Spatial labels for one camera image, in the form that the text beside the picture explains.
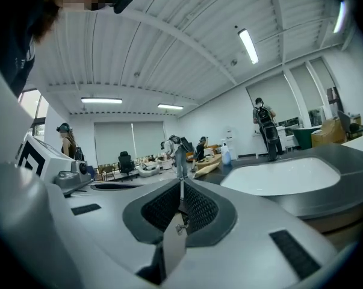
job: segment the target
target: plastic bottle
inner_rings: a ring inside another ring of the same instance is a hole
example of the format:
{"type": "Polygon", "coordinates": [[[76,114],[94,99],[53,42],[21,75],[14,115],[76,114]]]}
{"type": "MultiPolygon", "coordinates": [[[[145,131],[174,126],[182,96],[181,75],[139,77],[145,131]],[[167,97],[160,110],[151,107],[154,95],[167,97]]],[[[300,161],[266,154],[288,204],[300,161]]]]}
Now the plastic bottle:
{"type": "Polygon", "coordinates": [[[230,165],[231,163],[231,155],[226,143],[223,143],[222,146],[222,162],[224,165],[230,165]]]}

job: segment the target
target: cardboard box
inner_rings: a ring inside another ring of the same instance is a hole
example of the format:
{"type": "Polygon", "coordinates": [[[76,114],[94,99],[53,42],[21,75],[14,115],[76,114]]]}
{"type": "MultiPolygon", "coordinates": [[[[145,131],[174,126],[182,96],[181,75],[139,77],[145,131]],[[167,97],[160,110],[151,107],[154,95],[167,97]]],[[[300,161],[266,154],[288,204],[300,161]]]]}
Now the cardboard box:
{"type": "Polygon", "coordinates": [[[342,129],[340,120],[324,121],[320,128],[320,132],[311,134],[311,141],[313,148],[328,143],[345,143],[346,134],[342,129]]]}

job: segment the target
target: fluorescent ceiling light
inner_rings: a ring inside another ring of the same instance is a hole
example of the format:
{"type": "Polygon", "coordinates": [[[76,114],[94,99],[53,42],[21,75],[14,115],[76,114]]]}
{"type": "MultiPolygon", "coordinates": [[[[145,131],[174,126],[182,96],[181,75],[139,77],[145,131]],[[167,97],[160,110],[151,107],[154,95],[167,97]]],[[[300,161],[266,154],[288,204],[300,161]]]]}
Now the fluorescent ceiling light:
{"type": "Polygon", "coordinates": [[[256,54],[255,47],[252,43],[251,36],[249,36],[248,31],[243,29],[238,33],[238,35],[240,36],[241,40],[244,43],[244,46],[247,49],[252,64],[256,64],[257,62],[259,62],[258,55],[256,54]]]}
{"type": "Polygon", "coordinates": [[[335,24],[334,33],[338,33],[343,26],[344,18],[347,14],[347,7],[344,1],[340,2],[339,15],[337,19],[337,23],[335,24]]]}
{"type": "Polygon", "coordinates": [[[158,108],[166,108],[166,109],[177,109],[182,110],[184,107],[181,106],[174,106],[174,105],[166,105],[166,104],[158,104],[158,108]]]}
{"type": "Polygon", "coordinates": [[[121,104],[121,99],[110,99],[110,98],[81,98],[82,103],[85,104],[121,104]]]}

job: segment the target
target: green trash bin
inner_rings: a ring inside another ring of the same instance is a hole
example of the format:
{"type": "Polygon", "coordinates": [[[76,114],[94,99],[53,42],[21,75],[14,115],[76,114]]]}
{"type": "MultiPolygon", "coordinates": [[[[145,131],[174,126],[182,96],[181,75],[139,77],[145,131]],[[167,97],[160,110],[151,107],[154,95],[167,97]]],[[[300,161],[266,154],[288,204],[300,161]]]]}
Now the green trash bin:
{"type": "Polygon", "coordinates": [[[311,134],[321,128],[321,125],[312,128],[296,128],[292,132],[302,150],[312,148],[311,134]]]}

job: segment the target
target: sink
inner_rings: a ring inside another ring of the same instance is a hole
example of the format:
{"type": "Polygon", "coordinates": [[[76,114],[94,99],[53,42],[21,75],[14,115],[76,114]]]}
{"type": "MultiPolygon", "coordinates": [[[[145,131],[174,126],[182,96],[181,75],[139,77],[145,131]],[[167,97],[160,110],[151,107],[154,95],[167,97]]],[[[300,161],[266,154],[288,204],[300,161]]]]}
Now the sink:
{"type": "Polygon", "coordinates": [[[315,157],[234,169],[221,186],[259,196],[306,193],[330,187],[340,174],[315,157]]]}

